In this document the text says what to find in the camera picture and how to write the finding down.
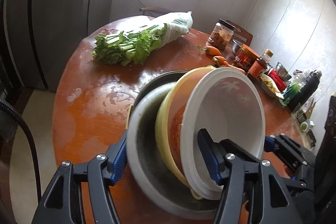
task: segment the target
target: orange bottle label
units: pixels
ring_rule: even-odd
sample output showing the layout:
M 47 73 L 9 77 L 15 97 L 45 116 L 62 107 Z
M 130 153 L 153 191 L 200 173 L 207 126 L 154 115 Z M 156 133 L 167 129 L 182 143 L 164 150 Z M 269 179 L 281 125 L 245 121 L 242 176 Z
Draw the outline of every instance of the orange bottle label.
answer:
M 256 79 L 259 78 L 260 75 L 262 75 L 264 72 L 265 69 L 257 61 L 254 61 L 253 65 L 249 69 L 249 73 Z

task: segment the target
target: metal screw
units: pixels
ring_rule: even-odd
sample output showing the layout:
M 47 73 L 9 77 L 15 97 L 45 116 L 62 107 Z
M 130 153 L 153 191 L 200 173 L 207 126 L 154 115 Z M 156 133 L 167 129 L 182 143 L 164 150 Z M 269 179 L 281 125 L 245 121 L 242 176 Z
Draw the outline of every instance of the metal screw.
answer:
M 234 160 L 236 158 L 236 156 L 232 153 L 227 153 L 225 155 L 225 157 L 228 159 L 228 160 Z
M 271 163 L 269 162 L 269 160 L 262 160 L 261 164 L 264 165 L 264 166 L 270 166 L 271 165 Z
M 69 160 L 65 160 L 62 162 L 61 164 L 63 167 L 68 167 L 70 165 L 70 161 Z
M 105 154 L 99 154 L 96 156 L 97 160 L 104 160 L 106 159 L 106 155 Z

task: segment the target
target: wooden tabletop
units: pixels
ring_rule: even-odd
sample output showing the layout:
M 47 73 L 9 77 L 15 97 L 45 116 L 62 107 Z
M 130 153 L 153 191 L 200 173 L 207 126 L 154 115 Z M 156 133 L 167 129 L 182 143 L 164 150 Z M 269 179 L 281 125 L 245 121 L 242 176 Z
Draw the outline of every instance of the wooden tabletop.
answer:
M 91 52 L 99 33 L 115 33 L 148 21 L 146 16 L 137 16 L 109 23 L 83 39 L 73 53 L 54 102 L 52 131 L 57 165 L 63 160 L 73 164 L 89 161 L 117 142 L 125 128 L 128 107 L 151 79 L 167 71 L 191 70 L 212 63 L 210 57 L 197 49 L 197 45 L 205 44 L 208 35 L 194 29 L 151 52 L 143 66 L 104 65 L 93 60 Z M 230 48 L 229 45 L 223 52 L 229 62 L 234 57 Z M 283 132 L 301 143 L 289 109 L 264 93 L 258 83 L 256 87 L 264 107 L 266 135 Z M 265 153 L 264 158 L 272 162 L 280 175 L 286 176 L 278 158 L 271 153 Z M 94 224 L 87 184 L 82 188 L 86 222 Z M 212 222 L 185 220 L 166 213 L 142 193 L 128 166 L 122 179 L 110 189 L 123 224 Z

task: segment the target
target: beige floor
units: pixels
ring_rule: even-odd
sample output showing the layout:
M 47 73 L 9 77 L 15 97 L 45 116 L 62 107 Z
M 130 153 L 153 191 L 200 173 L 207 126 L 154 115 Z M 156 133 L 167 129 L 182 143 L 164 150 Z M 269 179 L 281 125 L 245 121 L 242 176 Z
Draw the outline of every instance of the beige floor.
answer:
M 51 133 L 54 99 L 54 92 L 34 90 L 22 115 L 35 140 L 42 193 L 57 169 Z M 21 128 L 14 139 L 9 184 L 17 223 L 30 224 L 37 207 L 36 184 L 31 152 Z

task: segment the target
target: black thermos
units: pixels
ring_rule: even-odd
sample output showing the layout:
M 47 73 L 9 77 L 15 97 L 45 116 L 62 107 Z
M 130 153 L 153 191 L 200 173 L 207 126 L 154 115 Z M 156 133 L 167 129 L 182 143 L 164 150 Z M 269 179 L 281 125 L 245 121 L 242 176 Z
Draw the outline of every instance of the black thermos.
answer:
M 306 84 L 287 105 L 291 111 L 293 111 L 299 103 L 303 105 L 309 99 L 319 86 L 321 76 L 322 73 L 319 70 L 310 72 L 309 76 L 306 78 Z

